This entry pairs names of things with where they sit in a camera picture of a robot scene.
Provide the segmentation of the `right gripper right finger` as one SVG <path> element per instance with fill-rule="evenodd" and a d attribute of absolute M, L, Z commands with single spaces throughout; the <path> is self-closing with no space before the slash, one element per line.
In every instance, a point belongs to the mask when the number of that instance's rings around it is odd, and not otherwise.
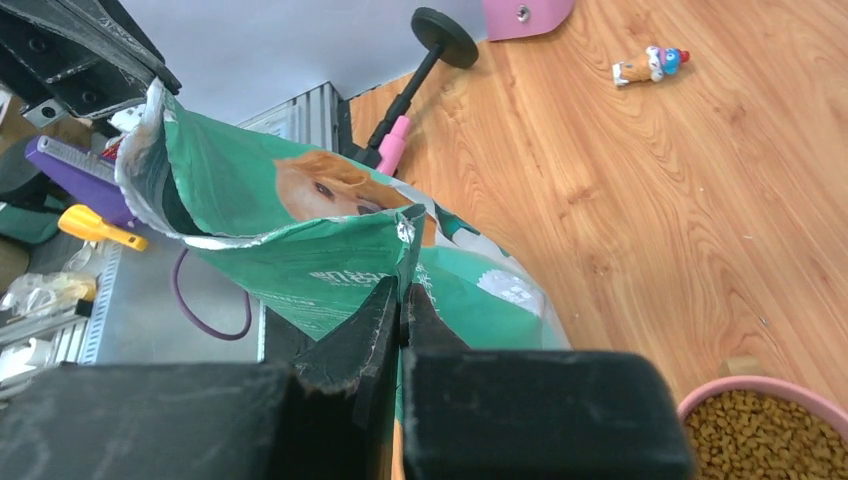
<path fill-rule="evenodd" d="M 473 349 L 411 286 L 400 313 L 409 479 L 690 479 L 670 389 L 627 352 Z"/>

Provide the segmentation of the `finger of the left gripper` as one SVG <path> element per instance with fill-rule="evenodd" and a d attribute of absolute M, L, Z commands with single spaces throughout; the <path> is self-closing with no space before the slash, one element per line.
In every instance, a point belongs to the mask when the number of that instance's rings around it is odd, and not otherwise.
<path fill-rule="evenodd" d="M 1 83 L 28 120 L 99 120 L 182 85 L 118 1 L 1 0 Z"/>

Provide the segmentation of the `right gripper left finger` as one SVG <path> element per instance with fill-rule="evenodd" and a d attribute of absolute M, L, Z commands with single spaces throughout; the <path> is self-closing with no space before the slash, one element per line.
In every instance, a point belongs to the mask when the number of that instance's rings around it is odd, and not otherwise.
<path fill-rule="evenodd" d="M 1 418 L 5 479 L 387 479 L 398 282 L 290 362 L 62 366 Z"/>

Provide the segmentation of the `green dog food bag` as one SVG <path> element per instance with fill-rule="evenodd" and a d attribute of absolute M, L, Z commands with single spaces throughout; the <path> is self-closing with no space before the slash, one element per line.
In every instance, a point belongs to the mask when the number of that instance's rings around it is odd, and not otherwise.
<path fill-rule="evenodd" d="M 470 347 L 570 345 L 518 260 L 427 194 L 332 151 L 189 111 L 161 81 L 115 175 L 143 224 L 313 339 L 394 276 L 420 285 Z"/>

